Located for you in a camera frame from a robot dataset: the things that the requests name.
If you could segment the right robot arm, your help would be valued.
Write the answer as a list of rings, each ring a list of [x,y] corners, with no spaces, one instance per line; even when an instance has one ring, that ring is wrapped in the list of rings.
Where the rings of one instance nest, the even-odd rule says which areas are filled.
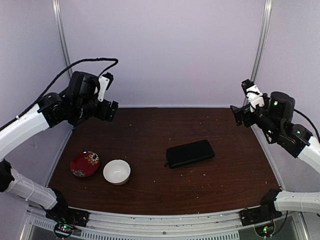
[[[295,99],[284,92],[270,95],[247,91],[247,97],[255,97],[259,103],[248,101],[243,107],[230,106],[237,126],[258,126],[269,144],[278,144],[292,157],[298,158],[320,170],[320,142],[305,126],[292,123]],[[256,210],[259,220],[268,220],[275,212],[293,211],[319,214],[319,192],[290,192],[271,189],[261,199]]]

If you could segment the white ceramic bowl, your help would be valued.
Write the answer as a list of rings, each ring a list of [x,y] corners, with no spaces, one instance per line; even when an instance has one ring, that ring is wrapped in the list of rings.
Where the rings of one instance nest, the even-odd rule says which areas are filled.
[[[114,186],[122,186],[130,178],[131,166],[122,159],[114,159],[104,166],[102,174],[108,183]]]

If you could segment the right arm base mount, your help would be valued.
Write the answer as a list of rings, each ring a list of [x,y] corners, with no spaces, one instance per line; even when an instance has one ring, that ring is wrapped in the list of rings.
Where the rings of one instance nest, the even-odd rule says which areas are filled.
[[[255,233],[264,239],[276,233],[275,220],[282,215],[281,211],[269,211],[265,206],[246,207],[239,212],[242,226],[253,226]]]

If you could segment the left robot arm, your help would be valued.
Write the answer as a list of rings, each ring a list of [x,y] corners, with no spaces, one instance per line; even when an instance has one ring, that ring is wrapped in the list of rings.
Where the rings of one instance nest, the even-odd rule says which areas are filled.
[[[91,117],[111,122],[119,104],[105,99],[114,76],[107,72],[95,76],[75,71],[65,91],[48,93],[33,104],[22,116],[0,131],[0,190],[34,202],[61,222],[72,218],[72,211],[63,196],[42,186],[15,170],[5,157],[16,147],[66,121],[74,128]]]

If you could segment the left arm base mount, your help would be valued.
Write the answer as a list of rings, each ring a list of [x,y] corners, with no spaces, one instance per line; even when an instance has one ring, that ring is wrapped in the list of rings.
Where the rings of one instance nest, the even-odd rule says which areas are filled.
[[[90,213],[86,210],[68,208],[66,211],[58,213],[51,209],[45,209],[45,217],[55,222],[53,233],[58,239],[65,240],[72,234],[79,232],[79,227],[86,227]]]

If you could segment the black zip tool case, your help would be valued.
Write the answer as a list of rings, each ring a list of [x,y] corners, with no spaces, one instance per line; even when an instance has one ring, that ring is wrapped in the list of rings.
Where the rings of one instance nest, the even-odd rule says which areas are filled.
[[[215,157],[215,152],[207,139],[169,147],[166,150],[167,165],[179,168],[186,165],[209,160]]]

